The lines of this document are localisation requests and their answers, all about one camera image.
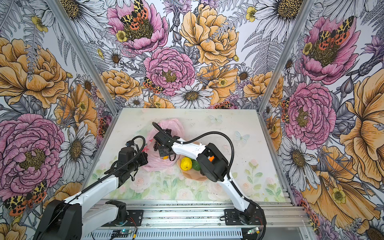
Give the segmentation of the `yellow lemon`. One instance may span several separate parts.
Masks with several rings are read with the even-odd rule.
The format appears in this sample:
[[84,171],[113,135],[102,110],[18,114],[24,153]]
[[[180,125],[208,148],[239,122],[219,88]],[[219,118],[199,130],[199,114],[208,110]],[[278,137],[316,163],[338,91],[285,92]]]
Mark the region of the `yellow lemon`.
[[183,171],[189,171],[193,168],[193,161],[188,158],[188,157],[184,157],[181,159],[181,163],[180,163],[180,168],[183,170]]

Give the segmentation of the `dark green avocado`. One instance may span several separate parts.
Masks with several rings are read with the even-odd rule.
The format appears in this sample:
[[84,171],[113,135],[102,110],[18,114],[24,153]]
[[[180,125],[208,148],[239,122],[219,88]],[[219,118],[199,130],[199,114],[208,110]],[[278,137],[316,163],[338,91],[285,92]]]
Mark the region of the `dark green avocado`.
[[192,160],[192,168],[198,172],[201,170],[201,166],[196,160]]

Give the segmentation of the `pink scalloped plate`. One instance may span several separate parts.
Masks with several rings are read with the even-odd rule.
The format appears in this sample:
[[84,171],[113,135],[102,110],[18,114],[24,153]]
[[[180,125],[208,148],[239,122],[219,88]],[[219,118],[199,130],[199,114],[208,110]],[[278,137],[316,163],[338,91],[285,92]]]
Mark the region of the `pink scalloped plate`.
[[173,151],[180,157],[177,161],[177,165],[181,169],[182,174],[186,179],[201,181],[201,182],[207,180],[207,177],[203,176],[200,173],[200,171],[196,171],[193,168],[190,168],[189,170],[184,171],[182,168],[183,158],[187,157],[187,158],[190,158],[191,160],[196,160],[198,157],[198,154],[202,153],[205,150],[205,148],[206,148],[205,145],[195,144],[195,143],[186,144],[186,145],[175,143],[172,146]]

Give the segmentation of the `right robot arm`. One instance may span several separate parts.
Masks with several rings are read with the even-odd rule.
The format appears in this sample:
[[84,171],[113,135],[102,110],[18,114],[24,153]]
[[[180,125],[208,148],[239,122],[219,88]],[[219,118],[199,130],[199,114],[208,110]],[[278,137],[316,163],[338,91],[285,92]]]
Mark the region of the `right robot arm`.
[[[160,125],[153,122],[158,130],[154,139],[158,145],[161,157],[181,155],[199,163],[201,171],[211,182],[219,184],[232,201],[237,210],[238,219],[244,225],[254,224],[256,220],[265,227],[267,224],[264,210],[261,206],[249,199],[240,189],[231,174],[234,162],[235,149],[230,138],[224,133],[211,131],[204,133],[190,141],[185,141],[177,136],[172,136],[163,130]],[[227,160],[221,151],[213,144],[196,144],[195,142],[209,135],[224,137],[230,144],[231,158]]]

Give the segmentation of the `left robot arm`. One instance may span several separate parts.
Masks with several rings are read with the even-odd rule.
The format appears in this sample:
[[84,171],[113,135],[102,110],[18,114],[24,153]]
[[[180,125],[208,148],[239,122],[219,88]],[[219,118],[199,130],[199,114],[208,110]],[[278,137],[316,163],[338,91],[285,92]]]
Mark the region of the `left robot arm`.
[[111,200],[96,210],[92,207],[127,180],[134,180],[134,172],[147,163],[148,155],[143,149],[122,148],[104,177],[75,195],[53,200],[46,206],[34,239],[80,240],[105,224],[124,225],[129,219],[125,203]]

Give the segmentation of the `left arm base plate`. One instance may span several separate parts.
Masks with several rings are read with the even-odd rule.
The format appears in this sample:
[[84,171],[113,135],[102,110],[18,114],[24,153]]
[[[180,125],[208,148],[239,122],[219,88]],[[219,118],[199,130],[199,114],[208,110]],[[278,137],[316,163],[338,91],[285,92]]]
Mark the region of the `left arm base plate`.
[[127,210],[126,214],[104,224],[103,227],[140,227],[144,218],[143,215],[143,210]]

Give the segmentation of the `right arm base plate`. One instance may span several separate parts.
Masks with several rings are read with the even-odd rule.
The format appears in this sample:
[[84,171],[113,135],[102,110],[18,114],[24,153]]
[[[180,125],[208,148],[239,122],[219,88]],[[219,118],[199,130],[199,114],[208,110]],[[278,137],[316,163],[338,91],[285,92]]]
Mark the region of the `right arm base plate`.
[[263,216],[260,209],[256,209],[252,213],[243,213],[236,209],[225,209],[224,221],[227,226],[261,226],[266,223],[265,216]]

